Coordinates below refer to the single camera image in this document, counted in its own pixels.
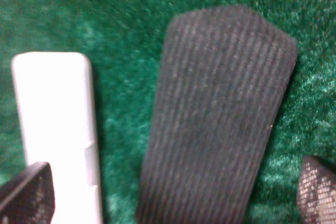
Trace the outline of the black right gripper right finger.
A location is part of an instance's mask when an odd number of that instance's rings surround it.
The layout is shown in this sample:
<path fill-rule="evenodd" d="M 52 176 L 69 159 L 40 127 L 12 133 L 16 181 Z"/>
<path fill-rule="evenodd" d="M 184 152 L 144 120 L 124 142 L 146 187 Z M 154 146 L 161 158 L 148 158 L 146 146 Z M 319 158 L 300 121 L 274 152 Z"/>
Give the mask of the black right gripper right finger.
<path fill-rule="evenodd" d="M 335 223 L 335 164 L 317 156 L 303 158 L 297 205 L 303 223 Z"/>

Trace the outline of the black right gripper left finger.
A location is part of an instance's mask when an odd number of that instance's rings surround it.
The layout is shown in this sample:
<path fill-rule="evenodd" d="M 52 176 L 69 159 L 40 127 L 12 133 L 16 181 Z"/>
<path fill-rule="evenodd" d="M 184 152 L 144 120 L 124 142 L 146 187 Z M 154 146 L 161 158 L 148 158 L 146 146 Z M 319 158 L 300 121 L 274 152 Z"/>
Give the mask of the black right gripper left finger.
<path fill-rule="evenodd" d="M 1 186 L 1 223 L 51 223 L 55 193 L 48 162 L 35 162 Z"/>

